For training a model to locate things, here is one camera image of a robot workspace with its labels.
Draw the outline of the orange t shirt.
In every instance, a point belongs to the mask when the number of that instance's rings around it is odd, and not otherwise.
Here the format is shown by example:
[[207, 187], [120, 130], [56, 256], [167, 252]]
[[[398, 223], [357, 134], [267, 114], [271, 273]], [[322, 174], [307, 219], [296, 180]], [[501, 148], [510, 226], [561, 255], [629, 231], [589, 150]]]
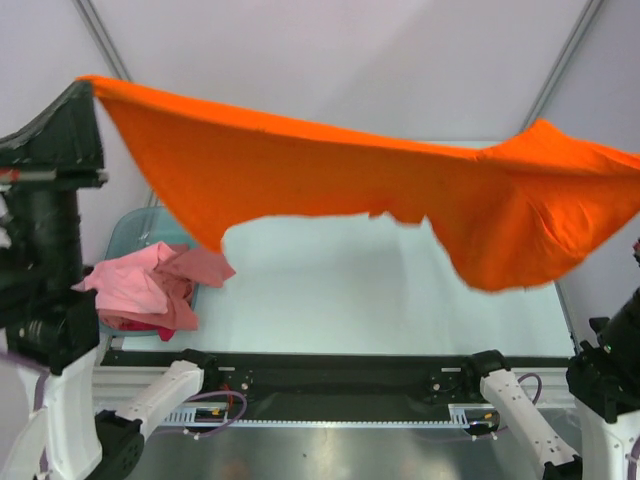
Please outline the orange t shirt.
[[639, 157], [539, 120], [486, 148], [418, 143], [93, 76], [149, 185], [202, 245], [265, 216], [429, 221], [469, 286], [554, 281], [639, 211]]

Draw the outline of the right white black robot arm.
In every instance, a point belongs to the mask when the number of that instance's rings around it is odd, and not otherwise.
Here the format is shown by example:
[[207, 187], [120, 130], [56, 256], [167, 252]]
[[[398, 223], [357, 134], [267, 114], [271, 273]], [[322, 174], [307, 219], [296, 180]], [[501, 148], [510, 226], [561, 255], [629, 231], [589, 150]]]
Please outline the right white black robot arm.
[[639, 476], [639, 295], [589, 325], [598, 343], [582, 342], [566, 371], [581, 427], [579, 450], [546, 421], [499, 351], [468, 356], [462, 367], [463, 393], [494, 407], [541, 479]]

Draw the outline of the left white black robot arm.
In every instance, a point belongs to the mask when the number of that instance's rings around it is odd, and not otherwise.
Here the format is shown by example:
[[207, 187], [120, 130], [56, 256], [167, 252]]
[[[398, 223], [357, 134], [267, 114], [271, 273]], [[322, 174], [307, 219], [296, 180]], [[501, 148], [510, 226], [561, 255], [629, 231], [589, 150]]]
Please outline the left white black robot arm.
[[34, 411], [9, 456], [6, 479], [123, 479], [179, 405], [221, 387], [214, 356], [187, 349], [117, 410], [93, 407], [99, 321], [83, 273], [77, 193], [107, 180], [87, 80], [1, 141], [1, 326], [9, 356], [41, 371]]

